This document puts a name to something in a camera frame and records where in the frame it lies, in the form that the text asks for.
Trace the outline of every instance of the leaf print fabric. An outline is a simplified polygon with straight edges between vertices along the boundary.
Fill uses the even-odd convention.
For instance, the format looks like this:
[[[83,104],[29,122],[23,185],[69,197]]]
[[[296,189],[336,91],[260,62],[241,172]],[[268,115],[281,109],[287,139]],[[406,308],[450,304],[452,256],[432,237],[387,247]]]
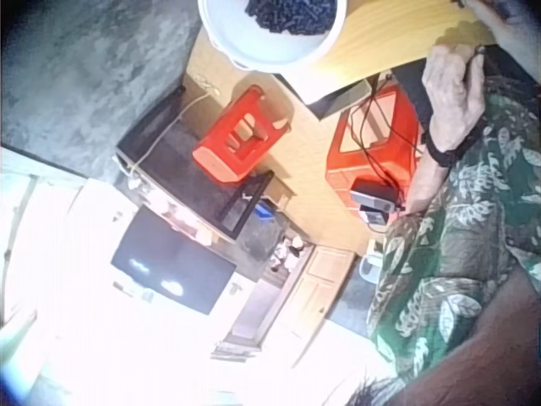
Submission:
[[[541,293],[538,118],[489,91],[479,125],[427,212],[400,217],[385,236],[369,333],[405,382],[467,340],[517,266]]]

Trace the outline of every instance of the wooden cabinet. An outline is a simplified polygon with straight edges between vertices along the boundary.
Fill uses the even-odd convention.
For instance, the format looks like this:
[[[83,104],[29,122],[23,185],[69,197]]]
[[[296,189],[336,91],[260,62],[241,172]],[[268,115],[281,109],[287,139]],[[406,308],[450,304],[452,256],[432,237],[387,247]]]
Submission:
[[[317,332],[350,269],[354,253],[316,247],[263,343],[295,365]]]

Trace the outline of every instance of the wooden table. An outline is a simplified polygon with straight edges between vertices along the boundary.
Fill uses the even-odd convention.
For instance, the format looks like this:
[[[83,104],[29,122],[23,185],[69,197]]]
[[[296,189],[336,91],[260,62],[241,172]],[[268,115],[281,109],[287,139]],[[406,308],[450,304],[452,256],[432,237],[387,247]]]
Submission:
[[[283,72],[305,104],[420,58],[435,43],[492,44],[467,8],[450,0],[349,0],[336,44],[319,61]]]

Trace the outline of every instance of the wrist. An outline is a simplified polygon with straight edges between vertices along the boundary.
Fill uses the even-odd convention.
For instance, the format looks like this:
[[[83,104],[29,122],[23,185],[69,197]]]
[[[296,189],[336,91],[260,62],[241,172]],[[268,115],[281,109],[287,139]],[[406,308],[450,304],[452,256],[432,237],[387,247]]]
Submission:
[[[442,168],[449,168],[458,162],[459,157],[456,154],[456,148],[453,150],[445,149],[444,151],[440,151],[440,149],[434,143],[430,131],[425,134],[424,138],[426,143],[426,151],[428,152],[428,155],[432,157],[432,160],[437,163],[438,166]]]
[[[436,120],[432,119],[430,121],[430,135],[432,136],[434,146],[440,152],[454,151],[458,148],[465,138],[460,136],[461,133],[463,131],[460,125],[452,129],[442,129]]]

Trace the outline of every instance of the black device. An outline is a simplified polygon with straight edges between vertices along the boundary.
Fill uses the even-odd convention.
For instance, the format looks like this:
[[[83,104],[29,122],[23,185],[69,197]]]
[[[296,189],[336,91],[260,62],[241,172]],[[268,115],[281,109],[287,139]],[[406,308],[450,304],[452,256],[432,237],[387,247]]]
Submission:
[[[373,209],[372,207],[360,206],[359,215],[367,224],[375,224],[377,226],[385,226],[389,221],[389,213],[381,210]]]
[[[171,228],[148,207],[139,209],[112,264],[137,283],[208,315],[235,264]]]
[[[376,211],[391,213],[399,206],[399,191],[377,182],[356,179],[349,193],[353,201]]]

